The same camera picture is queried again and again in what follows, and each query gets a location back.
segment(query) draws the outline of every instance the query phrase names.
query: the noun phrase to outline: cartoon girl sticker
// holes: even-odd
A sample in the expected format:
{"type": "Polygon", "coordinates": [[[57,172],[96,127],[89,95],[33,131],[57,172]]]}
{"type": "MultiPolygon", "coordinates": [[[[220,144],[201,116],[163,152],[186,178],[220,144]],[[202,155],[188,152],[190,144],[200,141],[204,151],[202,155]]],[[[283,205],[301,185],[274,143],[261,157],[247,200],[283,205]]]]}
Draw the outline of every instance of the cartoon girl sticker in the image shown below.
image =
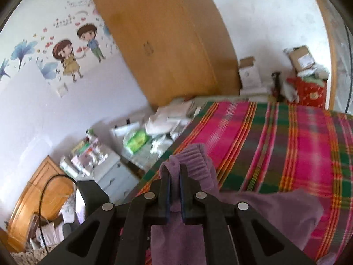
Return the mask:
{"type": "Polygon", "coordinates": [[[63,75],[69,76],[72,75],[73,82],[76,82],[75,72],[78,73],[80,78],[83,77],[80,73],[80,66],[76,62],[76,59],[81,59],[85,55],[79,58],[75,58],[73,53],[72,42],[70,40],[61,40],[53,48],[53,56],[57,60],[61,61],[62,66],[64,67],[63,75]]]}

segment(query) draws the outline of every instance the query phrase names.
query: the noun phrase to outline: black cable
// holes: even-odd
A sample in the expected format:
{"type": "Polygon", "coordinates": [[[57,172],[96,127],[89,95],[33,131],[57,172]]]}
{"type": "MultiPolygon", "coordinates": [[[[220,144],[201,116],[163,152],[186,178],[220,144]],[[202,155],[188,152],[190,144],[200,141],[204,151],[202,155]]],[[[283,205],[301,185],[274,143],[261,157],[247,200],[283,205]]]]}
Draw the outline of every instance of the black cable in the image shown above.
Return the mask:
{"type": "Polygon", "coordinates": [[[49,183],[50,183],[53,179],[55,179],[55,178],[57,178],[57,177],[59,177],[59,176],[68,178],[68,179],[70,179],[75,185],[77,185],[76,180],[74,180],[71,176],[68,176],[68,175],[66,175],[66,174],[57,174],[57,175],[53,175],[51,178],[49,178],[49,180],[47,181],[47,183],[45,184],[45,186],[44,186],[44,188],[43,188],[43,191],[42,191],[42,194],[41,194],[41,199],[40,199],[40,201],[39,201],[39,210],[38,210],[39,212],[38,212],[38,215],[39,215],[39,229],[40,229],[40,231],[41,231],[41,236],[42,236],[43,244],[44,244],[44,247],[45,247],[45,250],[47,251],[47,253],[49,253],[49,250],[48,250],[48,247],[47,247],[47,245],[46,245],[46,243],[45,243],[45,240],[44,240],[44,235],[43,235],[43,230],[42,230],[42,225],[41,225],[42,203],[43,203],[44,193],[45,193],[45,191],[46,191],[46,189],[47,189],[49,183]]]}
{"type": "Polygon", "coordinates": [[[347,102],[347,107],[345,108],[345,113],[348,112],[349,104],[351,103],[351,98],[352,98],[352,87],[353,87],[353,57],[352,57],[352,45],[351,45],[351,37],[349,36],[349,30],[347,25],[345,24],[345,31],[347,33],[347,38],[348,38],[348,47],[349,47],[349,55],[351,57],[351,87],[349,88],[349,96],[348,96],[348,102],[347,102]]]}

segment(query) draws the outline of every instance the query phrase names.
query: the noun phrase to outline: wooden headboard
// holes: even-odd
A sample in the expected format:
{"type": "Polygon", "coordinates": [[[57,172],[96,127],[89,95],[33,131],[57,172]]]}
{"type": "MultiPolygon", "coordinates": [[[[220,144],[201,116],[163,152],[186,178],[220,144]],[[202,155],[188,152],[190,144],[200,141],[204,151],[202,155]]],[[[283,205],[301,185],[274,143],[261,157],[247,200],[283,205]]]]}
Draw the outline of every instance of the wooden headboard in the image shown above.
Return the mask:
{"type": "MultiPolygon", "coordinates": [[[[28,229],[33,213],[38,212],[42,190],[50,177],[63,171],[47,156],[27,183],[12,212],[8,225],[7,245],[17,252],[25,250],[28,229]]],[[[56,178],[48,185],[43,199],[42,215],[55,219],[62,205],[73,193],[73,183],[66,178],[56,178]]]]}

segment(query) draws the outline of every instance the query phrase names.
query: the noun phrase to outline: drawer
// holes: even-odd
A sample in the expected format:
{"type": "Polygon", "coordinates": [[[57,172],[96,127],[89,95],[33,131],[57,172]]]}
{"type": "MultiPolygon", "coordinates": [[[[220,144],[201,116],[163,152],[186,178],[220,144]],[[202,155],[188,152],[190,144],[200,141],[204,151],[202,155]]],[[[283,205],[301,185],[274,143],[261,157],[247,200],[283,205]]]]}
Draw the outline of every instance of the drawer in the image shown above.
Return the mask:
{"type": "Polygon", "coordinates": [[[116,191],[110,195],[111,202],[115,205],[120,205],[124,202],[125,198],[134,189],[134,187],[139,183],[139,178],[135,175],[131,175],[123,184],[121,184],[116,191]]]}
{"type": "Polygon", "coordinates": [[[106,188],[117,186],[131,175],[130,170],[122,163],[118,162],[98,181],[98,185],[105,191],[106,188]]]}

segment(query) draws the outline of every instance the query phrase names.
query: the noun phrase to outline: wooden wardrobe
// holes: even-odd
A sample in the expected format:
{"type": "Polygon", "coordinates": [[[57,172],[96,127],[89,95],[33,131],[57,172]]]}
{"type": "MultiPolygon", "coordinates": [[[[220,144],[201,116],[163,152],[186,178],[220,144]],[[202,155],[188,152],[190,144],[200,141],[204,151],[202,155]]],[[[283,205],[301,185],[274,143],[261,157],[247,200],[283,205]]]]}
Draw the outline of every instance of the wooden wardrobe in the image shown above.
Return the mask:
{"type": "Polygon", "coordinates": [[[93,0],[153,107],[238,95],[238,61],[212,0],[93,0]]]}

